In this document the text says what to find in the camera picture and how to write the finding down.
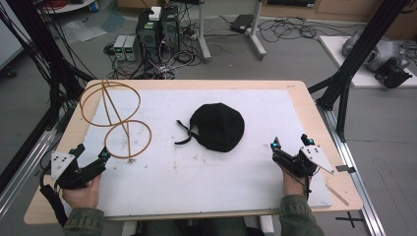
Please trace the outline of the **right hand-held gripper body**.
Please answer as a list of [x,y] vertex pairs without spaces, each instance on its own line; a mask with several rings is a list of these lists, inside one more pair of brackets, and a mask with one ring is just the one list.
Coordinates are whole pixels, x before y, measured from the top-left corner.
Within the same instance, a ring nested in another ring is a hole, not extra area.
[[320,146],[300,147],[296,155],[280,149],[272,153],[272,160],[297,177],[313,176],[320,167],[329,174],[334,173],[327,156]]

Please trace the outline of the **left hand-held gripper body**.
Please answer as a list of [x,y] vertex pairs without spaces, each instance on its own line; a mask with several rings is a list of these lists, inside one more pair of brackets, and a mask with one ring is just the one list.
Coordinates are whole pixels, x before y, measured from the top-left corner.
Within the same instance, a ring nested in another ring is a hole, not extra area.
[[97,159],[85,167],[80,167],[78,158],[69,153],[52,152],[51,178],[62,189],[84,188],[88,182],[106,169],[106,163],[99,162]]

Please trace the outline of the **wooden ring hat stand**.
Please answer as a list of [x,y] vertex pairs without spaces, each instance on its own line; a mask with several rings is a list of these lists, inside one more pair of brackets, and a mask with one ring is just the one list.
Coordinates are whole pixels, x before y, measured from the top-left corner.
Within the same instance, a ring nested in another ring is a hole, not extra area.
[[[126,118],[122,118],[119,111],[116,108],[115,102],[113,101],[109,90],[114,88],[122,88],[122,89],[128,89],[132,91],[137,98],[137,106],[135,110]],[[107,124],[98,124],[92,121],[91,118],[88,118],[85,112],[85,106],[89,99],[96,95],[97,93],[100,93],[103,99],[103,105],[105,110],[105,115],[107,118],[108,123]],[[79,100],[79,105],[81,109],[81,115],[82,118],[89,124],[95,127],[100,128],[108,128],[108,131],[104,137],[103,143],[106,145],[108,138],[110,134],[118,127],[121,127],[125,133],[125,136],[127,138],[127,147],[128,147],[128,153],[126,155],[116,154],[111,152],[111,155],[120,158],[120,159],[128,159],[133,158],[134,156],[137,156],[141,153],[143,153],[150,145],[151,139],[152,139],[152,130],[150,126],[140,120],[132,120],[132,117],[139,111],[142,104],[142,98],[140,93],[135,90],[133,87],[128,86],[126,84],[122,84],[120,82],[114,82],[109,80],[99,80],[98,82],[92,83],[91,85],[86,86],[84,91],[82,92]],[[145,144],[145,146],[137,151],[133,152],[132,144],[131,144],[131,132],[130,132],[130,124],[131,123],[140,123],[143,126],[145,126],[148,129],[149,132],[149,139],[148,142]]]

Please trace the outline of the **black knit hat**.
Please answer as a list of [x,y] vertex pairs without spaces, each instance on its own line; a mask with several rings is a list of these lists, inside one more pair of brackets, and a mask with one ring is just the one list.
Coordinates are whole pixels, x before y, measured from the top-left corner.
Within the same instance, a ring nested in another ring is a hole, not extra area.
[[189,127],[180,120],[177,123],[187,131],[188,138],[175,142],[175,145],[184,145],[191,139],[196,139],[203,147],[219,152],[233,150],[245,132],[242,115],[221,102],[200,106],[191,116]]

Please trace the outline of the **person's left hand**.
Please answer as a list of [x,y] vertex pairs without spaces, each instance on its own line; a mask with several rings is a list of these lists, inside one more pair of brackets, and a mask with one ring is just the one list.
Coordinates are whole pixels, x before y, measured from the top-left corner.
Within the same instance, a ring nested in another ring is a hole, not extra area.
[[63,190],[63,199],[72,208],[96,208],[99,199],[99,186],[101,176],[98,175],[81,189]]

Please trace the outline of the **thin wooden stick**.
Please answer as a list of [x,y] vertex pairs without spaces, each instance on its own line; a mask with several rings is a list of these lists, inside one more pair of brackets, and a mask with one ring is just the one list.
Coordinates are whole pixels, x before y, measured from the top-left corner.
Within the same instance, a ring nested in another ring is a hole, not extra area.
[[328,190],[333,193],[341,202],[343,202],[346,206],[349,207],[349,202],[341,195],[339,194],[334,188],[332,188],[330,185],[326,184],[326,187]]

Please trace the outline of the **white floor platform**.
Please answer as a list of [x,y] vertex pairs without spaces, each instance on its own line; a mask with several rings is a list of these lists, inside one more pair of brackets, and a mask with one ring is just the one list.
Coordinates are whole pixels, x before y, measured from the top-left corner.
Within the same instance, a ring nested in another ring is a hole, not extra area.
[[[342,55],[342,46],[348,36],[320,36],[320,42],[328,55],[337,67],[340,67],[345,60]],[[417,76],[406,68],[405,73],[411,75],[411,78],[399,86],[400,89],[417,89]],[[375,74],[370,72],[365,66],[361,66],[352,79],[351,86],[356,89],[383,89],[384,86],[377,81]]]

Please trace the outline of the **grey power supply unit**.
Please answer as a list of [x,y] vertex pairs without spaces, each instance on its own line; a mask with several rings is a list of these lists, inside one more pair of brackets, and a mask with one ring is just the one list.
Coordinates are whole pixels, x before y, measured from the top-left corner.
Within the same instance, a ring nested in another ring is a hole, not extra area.
[[139,45],[133,35],[126,37],[123,49],[127,61],[136,61],[138,59]]
[[118,35],[113,44],[113,50],[115,52],[115,56],[119,61],[124,61],[126,59],[125,52],[124,52],[124,43],[126,39],[127,39],[126,35]]

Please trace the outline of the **grey robot shell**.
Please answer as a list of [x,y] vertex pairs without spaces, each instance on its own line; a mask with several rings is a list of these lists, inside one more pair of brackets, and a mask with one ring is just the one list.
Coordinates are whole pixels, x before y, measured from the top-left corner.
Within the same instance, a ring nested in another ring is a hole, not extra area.
[[[347,56],[350,53],[363,31],[363,29],[357,29],[344,42],[342,46],[343,56]],[[406,56],[406,51],[400,47],[400,43],[383,37],[367,56],[363,65],[369,71],[377,72],[389,59],[392,59],[394,64],[400,69],[405,69],[410,64],[410,60]]]

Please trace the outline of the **clear plastic sheet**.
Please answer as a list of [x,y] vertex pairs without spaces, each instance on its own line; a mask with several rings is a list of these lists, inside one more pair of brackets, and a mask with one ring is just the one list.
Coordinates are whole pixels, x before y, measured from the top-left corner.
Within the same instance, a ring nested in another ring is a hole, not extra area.
[[63,27],[63,32],[68,42],[88,41],[106,34],[101,27],[87,27],[81,21],[72,21]]

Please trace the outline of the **black computer tower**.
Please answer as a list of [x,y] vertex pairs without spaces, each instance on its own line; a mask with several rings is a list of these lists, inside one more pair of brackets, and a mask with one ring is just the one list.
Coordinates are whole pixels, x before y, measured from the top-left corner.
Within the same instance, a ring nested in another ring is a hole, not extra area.
[[146,63],[159,63],[158,48],[161,43],[161,26],[159,21],[149,19],[149,11],[142,11],[139,14],[136,36],[143,60]]
[[165,47],[172,53],[179,52],[179,8],[177,6],[164,8],[161,12],[160,21]]

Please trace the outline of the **flat black box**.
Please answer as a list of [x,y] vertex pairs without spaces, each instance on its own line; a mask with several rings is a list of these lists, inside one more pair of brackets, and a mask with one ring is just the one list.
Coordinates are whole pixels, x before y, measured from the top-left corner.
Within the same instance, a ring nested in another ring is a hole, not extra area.
[[244,33],[251,25],[253,15],[239,15],[231,24],[230,29],[235,32]]

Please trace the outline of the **round white table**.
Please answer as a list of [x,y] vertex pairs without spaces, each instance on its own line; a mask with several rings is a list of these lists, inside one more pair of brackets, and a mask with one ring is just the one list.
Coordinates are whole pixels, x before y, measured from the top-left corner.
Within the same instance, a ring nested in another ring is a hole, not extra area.
[[35,5],[38,13],[61,14],[80,10],[94,3],[95,0],[41,0]]

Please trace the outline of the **aluminium rail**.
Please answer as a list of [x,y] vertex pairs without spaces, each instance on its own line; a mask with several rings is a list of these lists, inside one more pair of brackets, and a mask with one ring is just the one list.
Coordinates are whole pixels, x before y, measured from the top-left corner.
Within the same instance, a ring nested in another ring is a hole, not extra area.
[[326,111],[318,108],[327,128],[328,132],[336,146],[338,153],[343,161],[343,166],[353,180],[354,186],[362,200],[363,206],[360,209],[364,222],[368,228],[370,236],[387,236],[383,225],[374,208],[372,200],[366,190],[365,184],[361,178],[360,172],[356,166],[353,155],[348,144],[342,140],[336,131],[337,119],[332,111]]
[[7,214],[9,208],[22,191],[42,157],[51,147],[55,136],[55,130],[45,131],[33,145],[29,145],[29,151],[24,155],[22,164],[0,194],[0,221]]

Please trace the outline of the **black metal frame post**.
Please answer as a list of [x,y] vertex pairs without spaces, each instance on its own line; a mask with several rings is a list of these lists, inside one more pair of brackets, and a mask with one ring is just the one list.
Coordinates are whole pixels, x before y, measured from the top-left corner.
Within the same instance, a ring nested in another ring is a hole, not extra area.
[[308,88],[309,93],[326,89],[316,100],[317,105],[325,111],[331,111],[339,99],[335,130],[342,142],[345,142],[345,120],[353,77],[408,2],[409,0],[383,0],[339,69],[331,77]]
[[8,20],[6,14],[1,11],[0,20],[15,36],[49,85],[50,107],[0,174],[0,195],[11,185],[12,179],[17,175],[40,135],[51,129],[52,125],[58,121],[58,111],[62,104],[65,101],[75,100],[84,91],[80,81],[94,80],[93,74],[78,69],[64,57],[42,17],[42,9],[38,8],[32,0],[6,0],[6,2],[26,30],[31,43],[26,43],[18,33],[19,28],[15,27],[14,23]]

